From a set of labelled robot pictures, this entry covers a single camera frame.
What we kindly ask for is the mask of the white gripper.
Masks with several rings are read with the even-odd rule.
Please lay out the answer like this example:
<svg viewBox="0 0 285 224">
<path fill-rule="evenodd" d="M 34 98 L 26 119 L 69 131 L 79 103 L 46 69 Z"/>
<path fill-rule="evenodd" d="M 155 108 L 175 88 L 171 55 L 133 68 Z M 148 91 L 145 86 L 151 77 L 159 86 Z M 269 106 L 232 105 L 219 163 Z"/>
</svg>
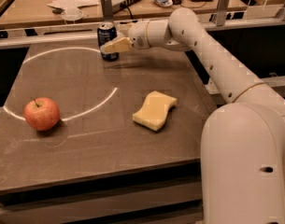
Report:
<svg viewBox="0 0 285 224">
<path fill-rule="evenodd" d="M 112 41 L 100 47 L 100 51 L 105 54 L 125 52 L 133 46 L 136 49 L 148 49 L 150 47 L 147 37 L 148 21 L 138 21 L 134 23 L 120 23 L 117 28 L 120 33 L 128 31 L 128 37 L 116 37 Z"/>
</svg>

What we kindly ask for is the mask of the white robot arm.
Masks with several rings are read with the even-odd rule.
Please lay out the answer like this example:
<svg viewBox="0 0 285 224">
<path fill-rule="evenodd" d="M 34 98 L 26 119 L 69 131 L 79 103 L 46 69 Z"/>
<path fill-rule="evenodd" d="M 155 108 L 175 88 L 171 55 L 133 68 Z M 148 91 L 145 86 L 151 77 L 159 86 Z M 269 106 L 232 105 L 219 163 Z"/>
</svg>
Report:
<svg viewBox="0 0 285 224">
<path fill-rule="evenodd" d="M 188 8 L 166 20 L 128 24 L 101 50 L 154 47 L 194 51 L 225 101 L 201 138 L 203 224 L 285 224 L 285 100 Z"/>
</svg>

